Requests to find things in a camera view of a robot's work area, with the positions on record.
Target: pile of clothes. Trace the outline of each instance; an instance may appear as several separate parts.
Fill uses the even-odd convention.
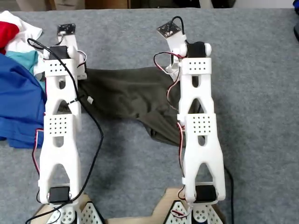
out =
[[[0,140],[14,148],[32,148],[36,129],[43,128],[46,94],[36,79],[43,56],[27,43],[42,32],[8,11],[0,14]],[[39,136],[39,147],[42,142]]]

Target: black circuit board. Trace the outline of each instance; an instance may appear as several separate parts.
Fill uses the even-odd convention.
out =
[[[57,27],[57,36],[62,36],[61,32],[64,31],[63,35],[72,35],[76,33],[75,23],[61,24]]]
[[[178,27],[174,22],[169,21],[168,23],[160,26],[157,28],[157,31],[164,37],[168,38],[172,35],[175,35],[179,31],[181,31],[181,28]]]

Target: blue shirt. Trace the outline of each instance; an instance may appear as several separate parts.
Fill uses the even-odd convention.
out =
[[[22,65],[0,54],[0,139],[15,148],[33,147],[35,130],[43,128],[46,94]],[[38,135],[38,146],[43,133]]]

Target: black cable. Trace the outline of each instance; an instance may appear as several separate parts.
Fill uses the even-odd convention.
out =
[[[230,186],[231,186],[231,196],[230,196],[230,209],[231,209],[231,216],[232,216],[232,224],[235,224],[235,213],[234,213],[234,179],[232,174],[230,173],[229,169],[224,165],[224,169],[228,174],[230,179]]]
[[[59,44],[61,44],[61,42],[64,40],[64,35],[61,36],[61,40],[57,43],[57,44],[54,44],[54,46],[58,46]]]
[[[48,211],[48,212],[45,212],[45,213],[42,213],[42,214],[40,214],[40,215],[31,217],[30,219],[28,219],[28,220],[25,222],[25,224],[28,224],[29,222],[31,222],[32,220],[34,220],[34,219],[36,219],[36,218],[39,218],[39,217],[48,215],[48,214],[50,214],[50,213],[52,213],[52,212],[54,212],[54,211],[57,211],[57,210],[61,209],[61,208],[64,207],[65,205],[74,202],[75,200],[77,200],[77,199],[81,196],[81,194],[83,193],[85,187],[87,186],[87,183],[88,183],[89,178],[90,178],[90,176],[91,176],[91,173],[92,173],[92,171],[93,171],[93,167],[94,167],[94,164],[95,164],[95,162],[96,162],[96,160],[97,160],[97,157],[98,157],[98,155],[99,155],[99,151],[100,151],[100,148],[101,148],[101,146],[102,146],[103,138],[104,138],[104,134],[103,134],[102,128],[100,127],[100,124],[98,123],[98,121],[96,120],[96,118],[90,113],[90,111],[87,109],[87,107],[82,103],[82,100],[81,100],[81,98],[79,97],[79,93],[78,93],[78,89],[77,89],[77,86],[76,86],[75,79],[74,79],[73,75],[71,74],[71,72],[69,71],[69,69],[67,68],[67,66],[62,62],[62,60],[61,60],[61,59],[60,59],[60,58],[59,58],[59,57],[58,57],[58,56],[57,56],[51,49],[47,48],[45,45],[41,44],[40,42],[38,42],[38,41],[36,41],[36,40],[34,40],[34,39],[32,39],[32,38],[28,38],[28,39],[27,39],[27,43],[28,43],[30,46],[32,46],[32,47],[34,47],[34,48],[36,48],[36,49],[41,48],[41,49],[45,49],[45,50],[47,50],[49,53],[51,53],[51,54],[52,54],[52,55],[53,55],[53,56],[54,56],[54,57],[61,63],[61,65],[62,65],[62,66],[65,68],[65,70],[68,72],[68,74],[70,75],[71,80],[72,80],[72,82],[73,82],[73,85],[74,85],[74,88],[75,88],[75,92],[76,92],[76,96],[77,96],[78,101],[80,102],[80,104],[82,105],[82,107],[86,110],[86,112],[88,113],[88,115],[92,118],[92,120],[93,120],[94,123],[96,124],[97,128],[99,129],[99,132],[100,132],[100,143],[99,143],[98,149],[97,149],[97,151],[96,151],[96,153],[95,153],[95,155],[94,155],[94,158],[93,158],[92,164],[91,164],[91,166],[90,166],[89,172],[88,172],[88,174],[87,174],[86,180],[85,180],[85,182],[84,182],[84,184],[83,184],[81,190],[79,191],[78,195],[75,196],[75,197],[74,197],[73,199],[71,199],[70,201],[63,203],[63,204],[59,205],[58,207],[56,207],[56,208],[54,208],[54,209],[52,209],[52,210],[50,210],[50,211]]]
[[[184,35],[184,34],[185,34],[184,22],[183,22],[182,17],[180,17],[180,16],[178,16],[178,15],[172,18],[172,20],[171,20],[171,22],[170,22],[169,30],[171,29],[172,24],[173,24],[173,21],[174,21],[175,19],[179,19],[179,20],[181,20],[181,24],[182,24],[182,33],[183,33],[183,35]]]
[[[36,201],[41,204],[41,201],[38,199],[38,194],[39,194],[39,190],[38,190],[38,192],[36,194]]]
[[[51,222],[51,223],[48,223],[48,224],[54,224],[54,223],[57,222],[58,219],[61,217],[61,212],[60,212],[59,210],[57,210],[57,211],[59,212],[59,216],[58,216],[58,218],[57,218],[54,222]]]

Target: teal cloth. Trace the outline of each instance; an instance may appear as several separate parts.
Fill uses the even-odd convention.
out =
[[[36,50],[30,52],[15,52],[15,51],[8,51],[6,52],[5,56],[14,59],[19,64],[23,65],[26,69],[30,71],[32,75],[34,66],[37,64],[38,60],[38,53]],[[45,92],[45,82],[41,82],[37,79],[39,84],[41,85],[43,91]]]

